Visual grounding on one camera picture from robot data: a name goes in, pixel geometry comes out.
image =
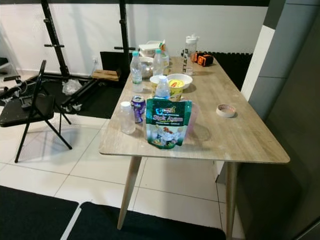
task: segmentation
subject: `plastic water bottle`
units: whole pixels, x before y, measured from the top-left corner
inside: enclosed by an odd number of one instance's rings
[[[159,83],[155,89],[155,97],[160,99],[169,99],[170,87],[166,76],[159,76]]]
[[[123,101],[120,103],[120,124],[121,131],[125,134],[132,134],[136,130],[135,112],[131,102]]]
[[[155,50],[152,67],[153,76],[164,74],[164,63],[161,55],[161,49],[159,48]]]
[[[130,70],[132,75],[132,90],[135,93],[141,93],[144,90],[142,83],[142,64],[139,58],[138,51],[132,53],[132,61],[130,64]]]
[[[199,37],[195,34],[192,34],[191,36],[187,36],[185,38],[185,48],[184,48],[184,54],[183,54],[183,66],[182,66],[182,73],[187,74],[189,76],[194,74],[194,68],[193,68],[193,62],[191,59],[193,59],[196,50],[197,50],[197,42],[199,40]]]

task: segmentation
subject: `table top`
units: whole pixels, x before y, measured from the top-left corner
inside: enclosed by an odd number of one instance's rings
[[[168,74],[181,73],[182,61],[181,57],[171,57]],[[135,132],[130,135],[121,132],[118,119],[120,103],[130,101],[134,95],[142,95],[145,99],[151,95],[149,80],[143,81],[142,93],[134,93],[130,75],[102,136],[99,152],[104,155],[247,163],[281,164],[290,161],[280,143],[216,60],[208,67],[194,63],[193,72],[193,82],[183,91],[182,96],[198,104],[200,110],[193,132],[184,139],[182,146],[159,149],[149,144],[144,137],[142,124],[136,124]],[[235,116],[224,118],[217,115],[216,108],[219,104],[235,107]]]

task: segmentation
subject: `black wall stripe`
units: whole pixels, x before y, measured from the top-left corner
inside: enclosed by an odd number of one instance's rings
[[[271,0],[268,10],[266,11],[263,25],[276,29],[285,3],[286,0]]]
[[[0,0],[0,4],[39,4],[40,0]],[[48,0],[50,4],[117,4],[119,0]],[[127,0],[128,4],[268,7],[270,0]]]

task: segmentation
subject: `wooden table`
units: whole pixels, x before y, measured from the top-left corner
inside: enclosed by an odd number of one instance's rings
[[[169,74],[181,73],[182,58],[170,59]],[[133,95],[131,75],[129,76],[111,120],[104,132],[99,152],[103,155],[131,156],[125,183],[117,228],[121,229],[130,198],[134,189],[142,157],[206,159],[226,161],[226,235],[231,239],[237,187],[238,163],[284,164],[290,161],[277,139],[272,135],[255,110],[245,100],[217,61],[209,67],[193,65],[193,82],[185,89],[183,96],[199,105],[193,133],[182,146],[173,149],[158,149],[144,138],[142,124],[136,125],[133,134],[121,132],[117,114],[122,101],[130,101]],[[146,99],[151,95],[151,84],[143,81]],[[236,108],[233,118],[216,114],[218,104],[230,104]]]

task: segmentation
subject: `black folding chair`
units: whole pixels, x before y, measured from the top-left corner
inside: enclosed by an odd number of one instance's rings
[[[46,124],[48,124],[48,126],[55,132],[55,134],[57,134],[57,136],[64,142],[64,144],[69,149],[72,149],[69,143],[67,143],[67,141],[61,136],[61,115],[63,115],[63,117],[69,124],[71,124],[71,122],[63,113],[58,104],[56,104],[55,96],[49,95],[48,91],[42,86],[42,78],[44,75],[46,63],[46,60],[42,61],[39,75],[35,83],[33,96],[12,99],[5,105],[0,115],[1,127],[12,127],[26,124],[19,149],[15,157],[15,163],[18,162],[30,123],[45,121]],[[45,92],[45,94],[39,94],[41,89]],[[55,107],[60,112],[59,132],[48,121],[54,117]]]

